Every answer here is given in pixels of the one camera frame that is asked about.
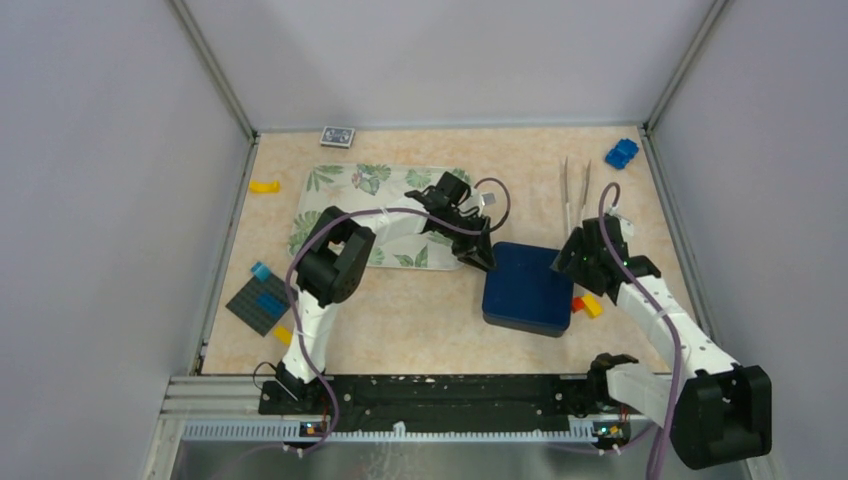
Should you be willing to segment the silver metal tongs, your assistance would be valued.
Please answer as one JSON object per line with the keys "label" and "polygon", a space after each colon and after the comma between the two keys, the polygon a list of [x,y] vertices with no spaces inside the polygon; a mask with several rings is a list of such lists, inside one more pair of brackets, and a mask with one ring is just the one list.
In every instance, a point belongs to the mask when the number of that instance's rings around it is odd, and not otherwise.
{"label": "silver metal tongs", "polygon": [[570,158],[561,162],[562,199],[566,233],[570,234],[582,222],[590,187],[592,162],[572,165]]}

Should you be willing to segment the dark blue box lid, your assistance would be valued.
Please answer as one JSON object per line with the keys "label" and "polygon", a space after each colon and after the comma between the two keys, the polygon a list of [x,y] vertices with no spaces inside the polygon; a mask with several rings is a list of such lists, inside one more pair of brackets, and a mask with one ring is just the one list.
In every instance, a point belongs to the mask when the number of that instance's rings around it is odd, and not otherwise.
{"label": "dark blue box lid", "polygon": [[482,315],[571,315],[574,284],[566,275],[551,270],[558,250],[513,242],[498,242],[493,250],[497,268],[485,277]]}

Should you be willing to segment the blue chocolate box with insert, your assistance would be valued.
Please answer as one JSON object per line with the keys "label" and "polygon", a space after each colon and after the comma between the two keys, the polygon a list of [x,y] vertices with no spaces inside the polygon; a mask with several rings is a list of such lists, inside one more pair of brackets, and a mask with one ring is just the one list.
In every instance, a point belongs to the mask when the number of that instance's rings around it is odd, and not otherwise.
{"label": "blue chocolate box with insert", "polygon": [[551,338],[564,335],[571,324],[571,315],[553,315],[539,318],[510,318],[483,313],[483,320],[490,325]]}

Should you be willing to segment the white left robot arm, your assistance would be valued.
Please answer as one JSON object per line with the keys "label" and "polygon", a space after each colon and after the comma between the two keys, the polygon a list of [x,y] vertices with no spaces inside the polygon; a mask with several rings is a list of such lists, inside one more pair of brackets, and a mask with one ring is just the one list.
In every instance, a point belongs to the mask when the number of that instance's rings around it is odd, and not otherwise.
{"label": "white left robot arm", "polygon": [[496,266],[491,234],[504,223],[485,215],[484,206],[482,193],[446,172],[436,184],[407,191],[385,206],[355,212],[330,206],[320,214],[285,277],[295,330],[275,377],[292,410],[308,413],[319,404],[315,380],[325,371],[333,324],[359,287],[372,251],[435,232],[448,240],[457,261],[488,272]]}

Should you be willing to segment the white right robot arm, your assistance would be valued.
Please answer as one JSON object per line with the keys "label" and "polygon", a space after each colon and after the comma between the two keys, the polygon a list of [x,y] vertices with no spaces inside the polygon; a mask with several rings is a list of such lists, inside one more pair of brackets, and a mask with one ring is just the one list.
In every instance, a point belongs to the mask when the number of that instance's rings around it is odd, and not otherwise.
{"label": "white right robot arm", "polygon": [[586,385],[594,409],[634,408],[660,427],[662,440],[693,470],[771,452],[770,377],[717,346],[676,301],[656,265],[629,254],[619,218],[606,214],[583,221],[552,268],[607,296],[671,369],[664,377],[629,354],[597,355]]}

